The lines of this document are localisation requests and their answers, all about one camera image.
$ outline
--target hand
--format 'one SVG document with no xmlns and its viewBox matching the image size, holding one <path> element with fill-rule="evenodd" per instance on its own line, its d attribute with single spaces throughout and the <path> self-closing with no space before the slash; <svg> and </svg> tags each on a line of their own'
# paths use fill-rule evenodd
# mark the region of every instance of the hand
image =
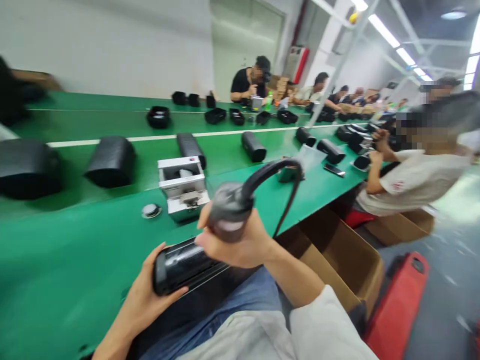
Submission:
<svg viewBox="0 0 480 360">
<path fill-rule="evenodd" d="M 273 255 L 278 244 L 265 231 L 257 209 L 252 210 L 241 240 L 228 243 L 205 227 L 211 207 L 211 203 L 208 203 L 202 209 L 198 228 L 203 229 L 203 232 L 195 239 L 195 243 L 205 250 L 208 257 L 234 267 L 250 269 L 264 264 Z"/>
<path fill-rule="evenodd" d="M 370 157 L 370 161 L 373 164 L 381 164 L 384 162 L 384 155 L 381 152 L 378 151 L 370 151 L 368 154 Z"/>
<path fill-rule="evenodd" d="M 371 137 L 378 142 L 387 142 L 389 140 L 390 133 L 385 129 L 378 129 Z"/>
<path fill-rule="evenodd" d="M 125 302 L 113 322 L 113 329 L 128 332 L 128 336 L 132 339 L 150 326 L 161 313 L 189 290 L 185 286 L 168 296 L 158 296 L 154 293 L 152 284 L 154 263 L 157 255 L 164 248 L 165 243 L 162 243 L 145 259 L 140 274 L 133 282 Z"/>
<path fill-rule="evenodd" d="M 250 85 L 250 87 L 248 88 L 248 93 L 250 94 L 250 96 L 257 95 L 257 86 L 258 85 Z"/>
</svg>

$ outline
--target doorway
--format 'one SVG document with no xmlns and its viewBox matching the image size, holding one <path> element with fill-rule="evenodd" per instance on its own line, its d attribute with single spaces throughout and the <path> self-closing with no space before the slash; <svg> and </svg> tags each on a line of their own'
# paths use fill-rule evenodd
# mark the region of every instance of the doorway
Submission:
<svg viewBox="0 0 480 360">
<path fill-rule="evenodd" d="M 229 102 L 238 70 L 254 65 L 259 55 L 274 66 L 284 15 L 258 0 L 210 0 L 210 8 L 215 92 Z"/>
</svg>

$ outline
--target gray floor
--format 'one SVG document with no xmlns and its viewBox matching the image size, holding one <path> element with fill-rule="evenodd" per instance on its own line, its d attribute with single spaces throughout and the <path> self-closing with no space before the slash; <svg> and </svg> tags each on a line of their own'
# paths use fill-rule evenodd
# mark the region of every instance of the gray floor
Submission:
<svg viewBox="0 0 480 360">
<path fill-rule="evenodd" d="M 367 230 L 358 233 L 383 258 L 385 268 L 397 255 L 419 252 L 430 275 L 413 326 L 405 360 L 478 359 L 480 321 L 480 167 L 473 166 L 450 191 L 432 204 L 431 235 L 382 247 Z"/>
</svg>

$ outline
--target plastic bottle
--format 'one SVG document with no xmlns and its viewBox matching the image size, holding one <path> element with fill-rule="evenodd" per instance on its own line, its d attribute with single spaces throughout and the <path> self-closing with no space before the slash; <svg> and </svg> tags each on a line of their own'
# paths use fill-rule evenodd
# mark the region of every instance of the plastic bottle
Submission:
<svg viewBox="0 0 480 360">
<path fill-rule="evenodd" d="M 270 112 L 272 110 L 272 102 L 274 101 L 274 95 L 271 91 L 268 92 L 268 96 L 266 97 L 266 104 L 265 104 L 265 111 Z"/>
</svg>

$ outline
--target ceiling light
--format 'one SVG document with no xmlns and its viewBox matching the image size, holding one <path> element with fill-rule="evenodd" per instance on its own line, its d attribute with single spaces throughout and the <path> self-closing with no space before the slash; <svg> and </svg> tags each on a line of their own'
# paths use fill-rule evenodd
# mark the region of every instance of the ceiling light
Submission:
<svg viewBox="0 0 480 360">
<path fill-rule="evenodd" d="M 383 38 L 391 45 L 392 48 L 398 48 L 400 46 L 399 41 L 392 35 L 387 29 L 384 23 L 375 14 L 368 17 L 368 21 L 375 27 L 375 29 L 383 36 Z"/>
<path fill-rule="evenodd" d="M 475 31 L 473 32 L 473 38 L 471 39 L 470 54 L 480 53 L 480 15 L 476 21 Z"/>
<path fill-rule="evenodd" d="M 465 84 L 473 84 L 475 78 L 475 74 L 466 74 L 463 82 Z"/>
<path fill-rule="evenodd" d="M 444 13 L 441 18 L 444 20 L 458 20 L 467 16 L 462 8 L 454 8 L 452 11 Z"/>
<path fill-rule="evenodd" d="M 351 0 L 358 11 L 365 11 L 369 7 L 364 0 Z"/>
<path fill-rule="evenodd" d="M 480 55 L 470 56 L 466 63 L 465 74 L 472 74 L 477 71 Z"/>
<path fill-rule="evenodd" d="M 415 61 L 412 59 L 412 57 L 409 55 L 409 53 L 403 48 L 398 48 L 396 50 L 396 53 L 400 55 L 400 57 L 403 59 L 403 61 L 408 65 L 412 66 L 415 65 Z"/>
<path fill-rule="evenodd" d="M 423 75 L 423 76 L 420 76 L 420 79 L 422 79 L 423 81 L 428 81 L 428 82 L 432 82 L 432 78 L 428 75 Z"/>
<path fill-rule="evenodd" d="M 423 71 L 423 70 L 422 70 L 421 68 L 419 68 L 419 67 L 414 68 L 413 71 L 414 71 L 418 76 L 426 75 L 426 74 L 425 74 L 425 71 Z"/>
</svg>

